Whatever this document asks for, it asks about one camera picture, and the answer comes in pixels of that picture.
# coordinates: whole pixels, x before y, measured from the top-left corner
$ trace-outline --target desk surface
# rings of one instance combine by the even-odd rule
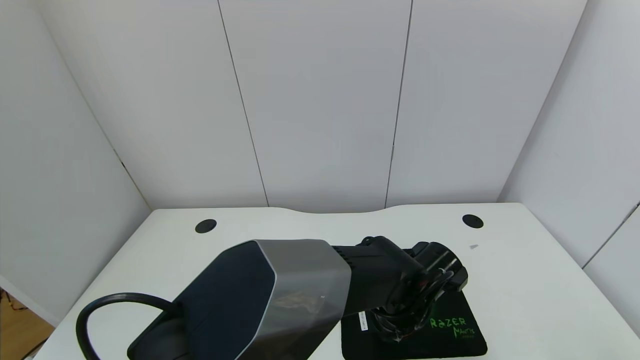
[[[484,220],[465,225],[463,215]],[[218,226],[194,231],[201,220]],[[464,289],[486,339],[482,359],[640,359],[640,340],[587,275],[520,204],[405,205],[357,214],[280,208],[156,210],[103,269],[36,360],[82,359],[74,326],[90,301],[121,291],[173,300],[220,252],[251,239],[323,239],[355,245],[383,235],[408,248],[438,241],[469,272]],[[113,304],[89,321],[102,359],[125,359],[131,341],[158,315]],[[311,359],[342,359],[336,326]]]

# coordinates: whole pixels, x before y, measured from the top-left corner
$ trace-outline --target robotic arm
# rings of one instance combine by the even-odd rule
[[[460,260],[435,242],[403,250],[383,236],[356,246],[252,240],[222,252],[173,303],[156,304],[164,311],[127,355],[307,359],[342,317],[362,311],[374,315],[383,340],[400,342],[425,326],[441,294],[466,283]],[[76,324],[90,360],[97,358],[86,335],[92,311],[90,304]]]

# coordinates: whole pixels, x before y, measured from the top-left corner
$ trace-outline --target mouse pad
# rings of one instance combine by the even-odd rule
[[[405,360],[485,355],[486,342],[462,292],[444,293],[420,331],[390,343],[380,339],[374,315],[366,311],[342,319],[345,360]]]

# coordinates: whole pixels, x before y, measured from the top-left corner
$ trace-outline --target wooden floor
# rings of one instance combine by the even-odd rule
[[[15,299],[13,305],[22,306]],[[53,326],[31,310],[12,310],[3,294],[0,301],[0,360],[21,360],[29,350],[51,335],[52,331]]]

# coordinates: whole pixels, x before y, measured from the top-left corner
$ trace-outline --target black cable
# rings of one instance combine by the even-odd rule
[[[92,312],[101,308],[102,306],[115,304],[117,302],[136,302],[138,304],[153,306],[170,313],[177,312],[176,306],[171,302],[168,302],[167,300],[161,299],[159,297],[155,297],[153,295],[140,293],[111,294],[90,302],[87,306],[84,307],[84,309],[82,309],[82,311],[80,311],[80,314],[78,314],[78,318],[76,320],[76,337],[78,339],[78,345],[80,345],[80,350],[82,350],[82,354],[84,355],[85,359],[100,360],[98,355],[95,353],[93,346],[91,346],[91,341],[89,340],[89,334],[87,330],[87,321],[89,320],[89,315],[91,315]]]
[[[25,356],[23,356],[20,360],[25,360],[27,357],[29,357],[29,355],[33,354],[34,351],[38,350],[38,348],[40,348],[48,339],[49,337],[42,340],[38,345],[34,346],[31,350],[29,350],[29,352]]]
[[[15,307],[13,305],[13,301],[11,300],[11,295],[8,292],[6,292],[6,290],[4,290],[4,289],[0,289],[0,301],[2,301],[2,294],[3,293],[6,294],[6,299],[9,302],[9,306],[11,307],[11,310],[13,310],[13,311],[22,311],[22,310],[26,310],[27,309],[26,306]]]

